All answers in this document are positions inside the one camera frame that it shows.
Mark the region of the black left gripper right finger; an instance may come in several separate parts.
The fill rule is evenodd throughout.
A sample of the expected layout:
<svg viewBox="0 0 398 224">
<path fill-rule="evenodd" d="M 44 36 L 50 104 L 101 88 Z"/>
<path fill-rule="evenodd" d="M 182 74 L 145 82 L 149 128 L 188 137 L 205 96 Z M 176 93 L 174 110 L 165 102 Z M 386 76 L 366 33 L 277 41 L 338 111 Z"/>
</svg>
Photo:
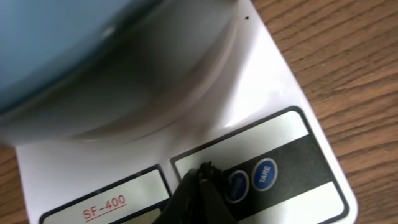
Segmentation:
<svg viewBox="0 0 398 224">
<path fill-rule="evenodd" d="M 229 189 L 229 183 L 222 171 L 212 162 L 204 162 L 198 171 L 203 212 L 208 224 L 237 224 L 226 206 L 223 195 Z"/>
</svg>

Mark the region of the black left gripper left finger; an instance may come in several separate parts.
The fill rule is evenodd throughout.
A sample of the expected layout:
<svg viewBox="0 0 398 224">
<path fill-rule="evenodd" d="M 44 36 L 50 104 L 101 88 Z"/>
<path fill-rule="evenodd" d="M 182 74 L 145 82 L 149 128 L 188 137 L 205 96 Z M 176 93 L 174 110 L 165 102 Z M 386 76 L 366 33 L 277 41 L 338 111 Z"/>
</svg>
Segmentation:
<svg viewBox="0 0 398 224">
<path fill-rule="evenodd" d="M 200 224 L 202 223 L 202 196 L 198 169 L 187 172 L 172 198 L 153 224 Z"/>
</svg>

